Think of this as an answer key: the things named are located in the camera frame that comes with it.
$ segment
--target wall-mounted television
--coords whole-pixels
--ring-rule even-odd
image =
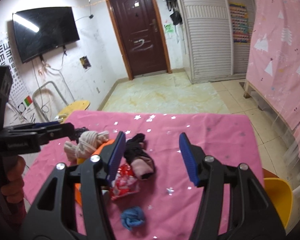
[[[80,39],[71,7],[19,11],[12,19],[22,63]]]

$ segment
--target wooden door frame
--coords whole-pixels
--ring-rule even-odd
[[[171,66],[170,66],[170,60],[169,60],[169,54],[168,54],[168,48],[167,48],[167,44],[166,44],[166,38],[164,36],[164,31],[163,31],[163,27],[162,27],[162,20],[161,20],[161,16],[160,16],[160,12],[159,12],[159,7],[158,7],[158,4],[157,4],[156,0],[151,0],[151,1],[152,1],[153,6],[154,6],[156,20],[158,22],[157,25],[158,25],[158,29],[159,29],[159,32],[160,32],[162,45],[163,45],[164,57],[165,57],[166,65],[167,65],[167,72],[172,73]],[[128,55],[127,55],[126,50],[124,48],[123,40],[122,40],[122,37],[120,35],[120,31],[119,31],[119,28],[118,28],[118,25],[117,25],[117,21],[116,21],[115,16],[114,16],[114,10],[111,7],[110,0],[106,0],[106,3],[107,3],[107,7],[108,7],[109,14],[110,14],[111,22],[112,22],[112,25],[113,25],[113,28],[114,28],[114,33],[115,33],[115,36],[117,37],[120,52],[122,54],[123,62],[124,62],[124,65],[126,67],[126,71],[127,71],[129,80],[133,80],[132,69],[130,67],[129,60],[128,60]]]

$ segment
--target dark brown door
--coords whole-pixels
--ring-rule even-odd
[[[110,0],[133,76],[167,70],[152,0]]]

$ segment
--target yellow stool seat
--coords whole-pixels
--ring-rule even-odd
[[[66,106],[64,109],[62,109],[58,115],[66,115],[67,117],[63,119],[63,122],[68,118],[68,116],[77,110],[86,110],[90,105],[90,101],[88,100],[79,100],[75,101],[68,106]]]
[[[279,178],[265,178],[265,191],[271,199],[283,226],[286,228],[292,211],[293,195],[287,181]]]

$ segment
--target human hand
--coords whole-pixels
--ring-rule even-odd
[[[7,196],[7,202],[17,204],[23,200],[23,182],[22,173],[25,170],[26,161],[18,156],[17,164],[7,173],[9,184],[1,187],[1,193]]]

